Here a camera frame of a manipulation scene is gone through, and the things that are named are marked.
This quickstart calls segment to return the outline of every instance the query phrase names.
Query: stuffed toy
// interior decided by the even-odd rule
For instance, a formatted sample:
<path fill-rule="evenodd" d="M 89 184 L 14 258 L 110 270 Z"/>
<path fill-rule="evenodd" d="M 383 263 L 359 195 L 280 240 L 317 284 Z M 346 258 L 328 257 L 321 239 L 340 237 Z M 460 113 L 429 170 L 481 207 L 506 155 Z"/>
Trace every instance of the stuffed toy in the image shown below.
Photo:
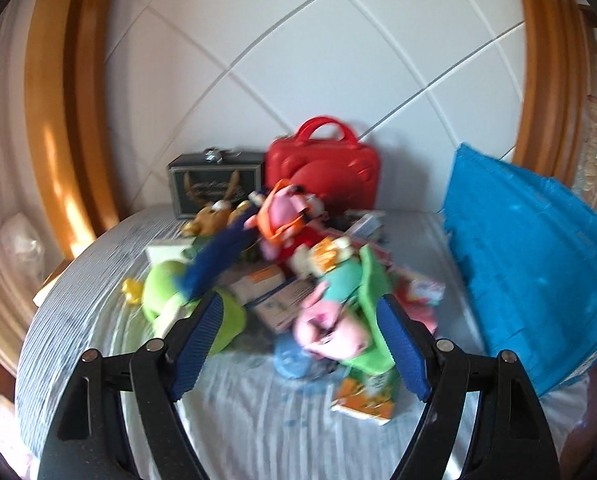
<path fill-rule="evenodd" d="M 376 319 L 377 302 L 392 292 L 392 285 L 369 246 L 359 254 L 360 261 L 355 257 L 340 263 L 330 257 L 321 260 L 330 270 L 304 300 L 294 323 L 294 338 L 314 354 L 378 375 L 394 367 Z"/>
<path fill-rule="evenodd" d="M 185 237 L 202 237 L 211 238 L 216 234 L 220 233 L 228 225 L 243 214 L 250 206 L 248 201 L 240 203 L 240 205 L 234 209 L 230 199 L 238 187 L 238 180 L 240 173 L 238 170 L 234 171 L 229 179 L 227 190 L 222 200 L 212 202 L 207 199 L 204 195 L 201 195 L 197 190 L 194 189 L 192 184 L 192 177 L 190 173 L 185 173 L 183 177 L 183 185 L 187 196 L 194 200 L 200 205 L 201 210 L 196 214 L 194 220 L 185 222 L 181 227 L 181 234 Z"/>
<path fill-rule="evenodd" d="M 125 293 L 135 294 L 140 291 L 140 303 L 143 313 L 152 325 L 154 336 L 163 338 L 179 319 L 188 317 L 194 312 L 200 300 L 187 301 L 179 292 L 177 281 L 185 274 L 186 266 L 182 262 L 162 262 L 155 265 L 147 274 L 143 285 L 136 280 L 126 280 L 123 283 Z M 210 354 L 222 351 L 239 333 L 245 329 L 246 315 L 243 306 L 238 304 L 233 296 L 225 290 L 217 289 L 223 300 L 223 322 L 216 334 Z"/>
<path fill-rule="evenodd" d="M 245 227 L 258 228 L 262 255 L 280 264 L 297 247 L 313 247 L 325 237 L 322 225 L 316 220 L 322 213 L 323 205 L 314 195 L 306 194 L 289 180 L 280 180 Z"/>
<path fill-rule="evenodd" d="M 185 301 L 199 300 L 214 286 L 218 277 L 256 242 L 256 230 L 246 228 L 246 221 L 256 214 L 254 205 L 238 216 L 232 225 L 216 234 L 176 278 L 178 292 Z"/>
<path fill-rule="evenodd" d="M 361 355 L 370 345 L 370 333 L 350 308 L 361 272 L 361 263 L 350 259 L 324 276 L 303 301 L 294 338 L 304 349 L 343 361 Z"/>

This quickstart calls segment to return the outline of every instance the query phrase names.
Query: red toy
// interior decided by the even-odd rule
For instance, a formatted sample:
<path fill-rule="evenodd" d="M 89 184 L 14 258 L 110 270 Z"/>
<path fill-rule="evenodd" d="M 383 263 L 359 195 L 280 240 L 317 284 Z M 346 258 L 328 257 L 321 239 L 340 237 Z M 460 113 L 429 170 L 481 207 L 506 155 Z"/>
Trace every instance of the red toy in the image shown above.
<path fill-rule="evenodd" d="M 310 139 L 321 126 L 337 124 L 341 140 Z M 295 136 L 272 142 L 265 158 L 266 186 L 282 179 L 302 186 L 325 204 L 332 216 L 347 209 L 373 209 L 381 161 L 376 150 L 359 142 L 352 129 L 332 117 L 315 117 Z"/>
<path fill-rule="evenodd" d="M 318 213 L 315 208 L 302 188 L 281 179 L 265 197 L 259 212 L 245 222 L 245 228 L 256 227 L 265 259 L 281 264 L 300 245 L 311 248 L 325 238 L 321 224 L 313 219 Z"/>

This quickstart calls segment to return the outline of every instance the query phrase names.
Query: blue plush toy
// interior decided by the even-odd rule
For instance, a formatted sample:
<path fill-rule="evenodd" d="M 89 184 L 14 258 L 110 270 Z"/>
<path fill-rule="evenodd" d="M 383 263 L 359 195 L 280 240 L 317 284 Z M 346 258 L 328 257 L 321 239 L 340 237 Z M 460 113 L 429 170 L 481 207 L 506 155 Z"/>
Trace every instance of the blue plush toy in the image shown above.
<path fill-rule="evenodd" d="M 219 232 L 188 264 L 176 285 L 187 301 L 198 300 L 210 288 L 225 270 L 236 262 L 240 254 L 255 243 L 258 237 L 256 229 L 245 229 L 245 221 L 258 212 L 257 206 L 251 206 L 223 231 Z"/>

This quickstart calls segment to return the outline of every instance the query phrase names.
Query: stuffed animal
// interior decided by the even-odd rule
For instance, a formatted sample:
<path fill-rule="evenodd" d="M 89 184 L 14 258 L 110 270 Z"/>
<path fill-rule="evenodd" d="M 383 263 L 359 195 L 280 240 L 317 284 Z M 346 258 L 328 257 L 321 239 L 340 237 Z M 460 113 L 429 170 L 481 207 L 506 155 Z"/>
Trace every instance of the stuffed animal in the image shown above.
<path fill-rule="evenodd" d="M 315 219 L 322 212 L 319 199 L 290 184 L 289 180 L 280 180 L 245 227 L 258 228 L 261 252 L 266 260 L 283 263 L 297 247 L 313 247 L 325 237 L 323 227 Z"/>
<path fill-rule="evenodd" d="M 250 206 L 232 225 L 216 234 L 185 267 L 182 276 L 177 277 L 176 285 L 186 301 L 200 299 L 214 286 L 221 273 L 256 242 L 256 231 L 246 229 L 246 224 L 257 211 L 256 206 Z"/>
<path fill-rule="evenodd" d="M 336 361 L 353 359 L 369 347 L 371 336 L 352 310 L 363 270 L 348 259 L 326 273 L 302 304 L 294 338 L 304 349 Z"/>
<path fill-rule="evenodd" d="M 211 238 L 223 231 L 230 222 L 234 221 L 236 216 L 234 207 L 230 202 L 230 198 L 238 187 L 238 180 L 240 173 L 238 170 L 234 171 L 229 179 L 226 192 L 222 200 L 212 203 L 204 195 L 197 192 L 192 184 L 192 177 L 190 173 L 185 173 L 183 177 L 183 185 L 185 187 L 186 195 L 201 206 L 201 210 L 197 213 L 194 220 L 186 222 L 181 227 L 181 234 L 185 237 L 206 237 Z M 238 207 L 240 211 L 246 209 L 243 203 Z"/>
<path fill-rule="evenodd" d="M 132 278 L 123 283 L 122 290 L 128 303 L 142 305 L 154 337 L 165 337 L 174 323 L 189 316 L 199 302 L 187 301 L 178 290 L 177 281 L 184 276 L 185 270 L 186 266 L 182 262 L 161 262 L 150 269 L 144 284 Z M 243 306 L 229 292 L 221 289 L 216 291 L 223 300 L 223 322 L 209 355 L 223 350 L 235 336 L 243 332 L 246 323 Z"/>

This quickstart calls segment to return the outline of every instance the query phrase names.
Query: bed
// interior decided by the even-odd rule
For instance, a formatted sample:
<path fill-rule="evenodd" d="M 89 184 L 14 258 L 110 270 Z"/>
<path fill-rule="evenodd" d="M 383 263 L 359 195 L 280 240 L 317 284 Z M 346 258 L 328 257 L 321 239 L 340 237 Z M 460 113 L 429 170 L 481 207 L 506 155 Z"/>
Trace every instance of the bed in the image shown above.
<path fill-rule="evenodd" d="M 25 340 L 17 383 L 22 439 L 37 456 L 80 354 L 90 347 L 104 355 L 132 352 L 152 337 L 141 311 L 125 303 L 120 284 L 125 277 L 144 274 L 144 247 L 152 238 L 175 236 L 178 228 L 168 207 L 131 216 L 81 254 L 46 298 Z M 398 264 L 447 284 L 437 308 L 438 336 L 451 338 L 467 352 L 481 352 L 441 218 L 390 212 L 386 232 Z M 423 404 L 401 388 L 394 420 L 385 426 L 356 420 L 330 411 L 337 379 L 335 374 L 315 382 L 286 380 L 274 371 L 264 343 L 242 345 L 236 339 L 206 362 L 194 390 L 177 407 L 211 478 L 389 478 Z M 477 400 L 478 394 L 468 394 L 448 479 L 457 478 L 463 466 Z M 138 470 L 142 478 L 158 478 L 136 403 L 131 394 L 123 402 Z M 542 404 L 560 450 L 585 411 L 586 380 L 545 396 Z"/>

